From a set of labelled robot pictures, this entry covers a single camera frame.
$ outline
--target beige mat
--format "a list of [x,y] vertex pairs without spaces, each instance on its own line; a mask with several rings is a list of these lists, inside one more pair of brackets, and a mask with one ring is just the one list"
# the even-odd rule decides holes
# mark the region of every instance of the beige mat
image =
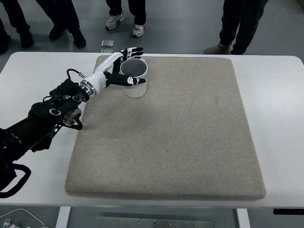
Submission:
[[138,200],[263,198],[232,62],[143,58],[149,68],[144,96],[130,98],[110,85],[86,104],[66,192]]

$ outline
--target white table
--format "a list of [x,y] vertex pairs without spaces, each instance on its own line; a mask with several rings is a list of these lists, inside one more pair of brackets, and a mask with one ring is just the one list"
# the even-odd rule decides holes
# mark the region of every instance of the white table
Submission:
[[[101,53],[18,52],[0,74],[0,127],[5,129],[27,117],[32,104],[61,84],[66,70],[91,75]],[[233,62],[237,82],[256,147],[266,197],[257,201],[141,201],[71,197],[65,179],[77,131],[62,128],[49,150],[27,152],[16,163],[32,175],[2,205],[49,206],[172,206],[225,208],[304,208],[304,66],[289,56],[225,57]],[[74,82],[81,78],[72,74]]]

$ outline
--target cup rim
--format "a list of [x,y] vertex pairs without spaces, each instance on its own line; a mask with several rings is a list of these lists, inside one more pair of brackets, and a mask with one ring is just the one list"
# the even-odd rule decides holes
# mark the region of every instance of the cup rim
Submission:
[[142,61],[142,62],[146,65],[146,70],[145,70],[145,72],[144,72],[142,75],[136,76],[136,77],[134,77],[134,78],[141,77],[141,76],[143,76],[144,74],[147,73],[147,71],[148,71],[148,65],[147,65],[146,61],[144,61],[144,59],[142,59],[142,58],[130,58],[130,59],[127,59],[126,61],[124,61],[124,62],[120,65],[119,69],[120,69],[120,72],[121,72],[122,74],[124,74],[124,73],[122,72],[122,65],[123,65],[125,62],[129,61],[129,60],[139,60],[139,61]]

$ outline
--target human leg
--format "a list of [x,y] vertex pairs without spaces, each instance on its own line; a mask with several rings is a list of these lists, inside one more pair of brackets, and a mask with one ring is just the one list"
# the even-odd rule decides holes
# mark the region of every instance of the human leg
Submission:
[[121,0],[106,0],[106,4],[110,8],[110,16],[118,16],[123,13]]
[[219,33],[220,43],[230,45],[235,39],[244,0],[225,0],[222,16],[222,30]]
[[79,19],[72,0],[55,0],[55,3],[61,20],[74,38],[76,47],[85,47],[86,39],[80,31]]
[[0,54],[3,54],[8,49],[10,36],[6,33],[2,20],[0,19]]
[[146,23],[146,1],[128,0],[129,10],[134,16],[135,25],[144,25]]
[[9,17],[9,22],[18,33],[29,32],[30,26],[27,24],[23,11],[17,0],[0,0]]
[[245,0],[232,54],[242,55],[250,45],[268,0]]
[[118,22],[124,21],[124,13],[121,0],[106,0],[106,4],[110,8],[110,18],[105,23],[106,29],[114,29]]
[[30,26],[27,24],[23,11],[17,0],[0,0],[9,17],[9,22],[20,35],[21,46],[29,48],[34,44],[32,35],[29,31]]
[[146,1],[145,0],[128,0],[129,10],[134,16],[135,27],[132,36],[141,37],[146,27]]
[[244,0],[225,0],[223,5],[222,30],[220,42],[204,51],[205,55],[227,55],[231,42],[236,37]]
[[60,15],[56,9],[55,2],[53,0],[36,0],[46,15],[51,19],[54,26],[49,34],[49,38],[56,40],[61,37],[62,32],[66,29]]

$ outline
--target cup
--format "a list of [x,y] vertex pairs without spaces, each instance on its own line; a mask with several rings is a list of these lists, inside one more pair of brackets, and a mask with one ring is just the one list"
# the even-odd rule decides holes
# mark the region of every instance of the cup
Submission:
[[145,83],[132,86],[124,86],[123,91],[129,97],[141,97],[147,91],[147,71],[148,66],[145,59],[131,58],[120,65],[120,73],[135,78],[146,79]]

